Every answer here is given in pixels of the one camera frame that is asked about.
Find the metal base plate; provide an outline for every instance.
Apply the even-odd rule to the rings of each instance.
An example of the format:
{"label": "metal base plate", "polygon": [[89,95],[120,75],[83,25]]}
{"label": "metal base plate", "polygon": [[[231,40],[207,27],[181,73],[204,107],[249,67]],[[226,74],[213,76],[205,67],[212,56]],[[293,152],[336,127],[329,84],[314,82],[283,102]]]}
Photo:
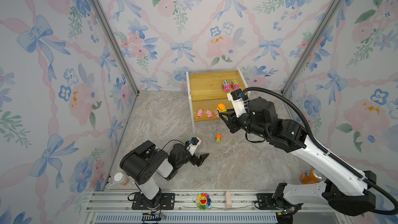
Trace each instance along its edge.
{"label": "metal base plate", "polygon": [[[144,196],[142,194],[135,194],[131,209],[133,209],[133,210],[148,210],[147,206],[145,206],[143,204],[143,197]],[[176,197],[176,194],[174,194],[174,193],[162,193],[160,195],[160,200],[163,201],[162,210],[173,210],[175,197]]]}
{"label": "metal base plate", "polygon": [[273,193],[257,193],[257,202],[259,208],[266,208],[266,209],[279,209],[276,206],[276,202],[272,199]]}

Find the gray floor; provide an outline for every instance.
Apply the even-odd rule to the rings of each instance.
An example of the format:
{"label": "gray floor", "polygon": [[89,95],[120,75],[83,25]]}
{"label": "gray floor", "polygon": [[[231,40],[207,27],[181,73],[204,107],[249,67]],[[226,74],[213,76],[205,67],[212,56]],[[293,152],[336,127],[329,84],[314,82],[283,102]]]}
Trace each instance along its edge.
{"label": "gray floor", "polygon": [[[250,98],[260,93],[251,92]],[[261,94],[273,101],[279,118],[289,118],[285,106],[275,98]],[[146,140],[163,147],[169,140],[191,140],[192,124],[187,92],[140,92],[127,124],[126,133],[116,154],[111,176],[121,172],[122,157]],[[267,142],[252,144],[245,132],[229,132],[222,120],[196,122],[196,136],[202,140],[196,154],[210,153],[201,167],[185,164],[178,174],[166,181],[157,173],[155,181],[162,189],[275,189],[278,183],[299,184],[299,176],[310,166]],[[221,144],[215,142],[221,135]],[[250,140],[259,137],[249,134]],[[165,147],[170,152],[176,141]],[[106,189],[136,189],[130,181],[126,186],[109,179]]]}

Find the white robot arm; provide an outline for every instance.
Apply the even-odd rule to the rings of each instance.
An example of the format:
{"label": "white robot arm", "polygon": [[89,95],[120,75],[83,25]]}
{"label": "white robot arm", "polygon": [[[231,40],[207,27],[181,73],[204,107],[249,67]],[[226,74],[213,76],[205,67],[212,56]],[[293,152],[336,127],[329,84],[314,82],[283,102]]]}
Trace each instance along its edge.
{"label": "white robot arm", "polygon": [[[248,100],[248,91],[260,91],[281,99],[302,119],[304,127],[293,120],[278,119],[275,105],[261,97]],[[330,205],[343,214],[356,216],[367,211],[395,215],[398,202],[376,185],[376,175],[371,171],[358,170],[321,145],[313,136],[302,112],[288,99],[273,91],[249,87],[227,94],[233,109],[221,112],[221,119],[231,133],[243,129],[264,138],[273,146],[306,161],[327,177],[326,181],[315,184],[291,185],[280,183],[273,199],[284,207],[299,208],[303,203]],[[370,187],[381,192],[394,204],[391,211],[375,209],[376,197],[368,191]]]}

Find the soda can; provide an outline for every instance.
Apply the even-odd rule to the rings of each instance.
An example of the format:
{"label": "soda can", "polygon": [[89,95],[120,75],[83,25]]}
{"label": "soda can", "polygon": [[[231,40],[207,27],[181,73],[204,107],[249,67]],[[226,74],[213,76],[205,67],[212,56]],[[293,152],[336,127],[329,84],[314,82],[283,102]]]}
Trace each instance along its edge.
{"label": "soda can", "polygon": [[324,175],[315,168],[307,170],[300,176],[303,184],[318,183],[323,180],[325,180]]}

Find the wooden shelf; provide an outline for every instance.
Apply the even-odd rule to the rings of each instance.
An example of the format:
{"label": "wooden shelf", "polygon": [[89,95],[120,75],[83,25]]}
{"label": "wooden shelf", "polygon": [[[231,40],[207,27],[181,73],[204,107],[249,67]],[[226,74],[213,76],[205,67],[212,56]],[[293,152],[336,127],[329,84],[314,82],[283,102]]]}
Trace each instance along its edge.
{"label": "wooden shelf", "polygon": [[228,83],[231,84],[234,79],[238,81],[239,88],[242,90],[246,88],[237,70],[190,74],[189,83],[191,86],[192,103],[196,101],[227,100],[226,94],[228,92],[226,93],[222,89],[222,81],[227,80]]}
{"label": "wooden shelf", "polygon": [[[239,70],[213,72],[213,73],[195,73],[187,74],[188,95],[191,106],[191,115],[193,122],[221,120],[215,114],[217,105],[222,103],[227,109],[233,108],[232,103],[227,98],[227,93],[222,88],[222,81],[237,80],[239,88],[242,90],[247,87],[244,78]],[[198,118],[196,113],[199,109],[203,110],[202,117]],[[206,116],[206,110],[213,113],[212,118]]]}

